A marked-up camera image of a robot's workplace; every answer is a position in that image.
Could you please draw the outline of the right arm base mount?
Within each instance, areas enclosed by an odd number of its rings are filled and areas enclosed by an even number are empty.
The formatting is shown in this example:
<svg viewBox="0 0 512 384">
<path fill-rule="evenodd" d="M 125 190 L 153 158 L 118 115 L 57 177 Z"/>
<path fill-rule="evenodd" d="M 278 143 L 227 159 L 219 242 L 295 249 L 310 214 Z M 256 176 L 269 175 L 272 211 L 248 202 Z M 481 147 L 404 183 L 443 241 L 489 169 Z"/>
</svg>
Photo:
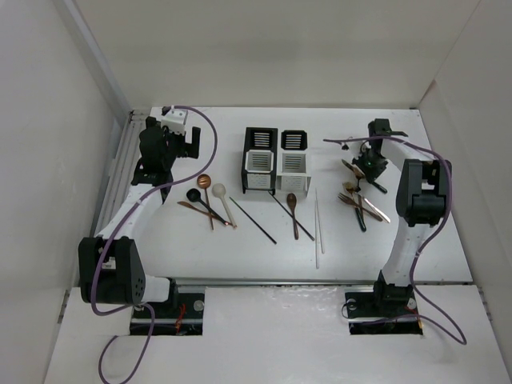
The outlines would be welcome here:
<svg viewBox="0 0 512 384">
<path fill-rule="evenodd" d="M 408 303 L 378 303 L 373 292 L 345 292 L 344 317 L 350 335 L 423 335 L 416 309 Z"/>
</svg>

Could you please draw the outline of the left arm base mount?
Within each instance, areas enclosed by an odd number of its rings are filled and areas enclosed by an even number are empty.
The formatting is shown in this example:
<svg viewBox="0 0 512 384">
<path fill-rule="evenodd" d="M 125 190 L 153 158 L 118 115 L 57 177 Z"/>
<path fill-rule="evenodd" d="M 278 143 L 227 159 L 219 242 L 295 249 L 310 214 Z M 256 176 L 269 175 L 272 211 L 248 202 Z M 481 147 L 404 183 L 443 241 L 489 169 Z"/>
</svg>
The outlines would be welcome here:
<svg viewBox="0 0 512 384">
<path fill-rule="evenodd" d="M 174 286 L 165 302 L 150 302 L 154 309 L 153 336 L 201 336 L 205 289 Z"/>
</svg>

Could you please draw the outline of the silver fork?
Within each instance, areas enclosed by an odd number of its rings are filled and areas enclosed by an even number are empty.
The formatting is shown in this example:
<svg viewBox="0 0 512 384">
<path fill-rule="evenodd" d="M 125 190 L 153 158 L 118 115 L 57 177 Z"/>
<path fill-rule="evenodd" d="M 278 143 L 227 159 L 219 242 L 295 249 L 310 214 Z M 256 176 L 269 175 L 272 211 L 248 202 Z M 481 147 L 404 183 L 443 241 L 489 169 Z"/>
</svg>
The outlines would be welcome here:
<svg viewBox="0 0 512 384">
<path fill-rule="evenodd" d="M 358 200 L 358 204 L 360 207 L 369 207 L 369 210 L 376 216 L 380 217 L 381 220 L 389 222 L 389 218 L 379 209 L 377 208 L 373 203 L 370 202 L 370 200 L 366 197 L 364 197 L 361 192 L 357 194 L 352 194 L 355 196 Z"/>
</svg>

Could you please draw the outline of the black round spoon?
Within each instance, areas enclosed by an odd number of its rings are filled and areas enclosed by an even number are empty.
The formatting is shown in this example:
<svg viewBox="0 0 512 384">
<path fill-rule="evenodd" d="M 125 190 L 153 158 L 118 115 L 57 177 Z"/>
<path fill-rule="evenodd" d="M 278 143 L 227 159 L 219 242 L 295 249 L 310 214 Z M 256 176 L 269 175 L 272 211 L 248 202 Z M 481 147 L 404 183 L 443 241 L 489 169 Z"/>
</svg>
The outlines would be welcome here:
<svg viewBox="0 0 512 384">
<path fill-rule="evenodd" d="M 228 226 L 227 220 L 222 218 L 216 211 L 214 211 L 208 203 L 202 199 L 202 194 L 198 189 L 191 188 L 186 192 L 186 197 L 190 202 L 197 202 L 206 208 L 207 212 L 213 217 L 219 220 L 223 225 Z"/>
</svg>

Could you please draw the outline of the copper round spoon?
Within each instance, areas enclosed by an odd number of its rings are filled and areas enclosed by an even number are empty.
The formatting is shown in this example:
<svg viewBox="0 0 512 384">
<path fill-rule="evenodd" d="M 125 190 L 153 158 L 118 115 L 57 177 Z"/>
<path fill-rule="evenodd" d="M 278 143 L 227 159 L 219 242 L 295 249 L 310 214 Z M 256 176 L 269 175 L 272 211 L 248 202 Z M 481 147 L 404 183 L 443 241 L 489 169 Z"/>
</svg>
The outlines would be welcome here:
<svg viewBox="0 0 512 384">
<path fill-rule="evenodd" d="M 208 188 L 211 186 L 211 178 L 207 174 L 200 174 L 197 177 L 198 187 L 204 192 L 205 201 L 208 207 L 210 207 L 210 200 L 208 195 Z M 209 212 L 210 228 L 214 231 L 214 220 L 213 215 Z"/>
</svg>

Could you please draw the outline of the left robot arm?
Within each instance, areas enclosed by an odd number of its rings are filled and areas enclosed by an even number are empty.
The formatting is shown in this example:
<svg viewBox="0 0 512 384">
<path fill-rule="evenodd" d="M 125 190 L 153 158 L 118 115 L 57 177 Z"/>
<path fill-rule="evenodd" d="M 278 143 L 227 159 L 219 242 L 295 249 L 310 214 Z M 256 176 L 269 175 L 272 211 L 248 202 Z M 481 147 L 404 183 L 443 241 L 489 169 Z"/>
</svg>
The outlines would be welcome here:
<svg viewBox="0 0 512 384">
<path fill-rule="evenodd" d="M 161 317 L 174 315 L 179 298 L 169 278 L 145 273 L 137 240 L 165 202 L 174 180 L 177 158 L 199 156 L 200 129 L 186 142 L 185 110 L 148 117 L 139 135 L 140 158 L 124 202 L 105 228 L 78 246 L 80 290 L 84 302 L 122 306 L 151 302 Z"/>
</svg>

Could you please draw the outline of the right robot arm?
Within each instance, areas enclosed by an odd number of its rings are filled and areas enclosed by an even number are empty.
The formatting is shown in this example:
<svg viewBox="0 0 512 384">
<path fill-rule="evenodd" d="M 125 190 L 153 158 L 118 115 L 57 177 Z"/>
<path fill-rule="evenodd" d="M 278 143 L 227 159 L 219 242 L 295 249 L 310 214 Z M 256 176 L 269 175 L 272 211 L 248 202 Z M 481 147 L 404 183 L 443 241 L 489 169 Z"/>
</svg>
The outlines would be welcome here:
<svg viewBox="0 0 512 384">
<path fill-rule="evenodd" d="M 401 171 L 395 199 L 398 232 L 390 256 L 371 292 L 346 294 L 350 318 L 392 318 L 404 314 L 414 297 L 414 270 L 428 242 L 446 224 L 450 214 L 451 164 L 430 149 L 405 140 L 390 121 L 376 118 L 368 124 L 369 147 L 353 160 L 374 182 L 392 162 Z"/>
</svg>

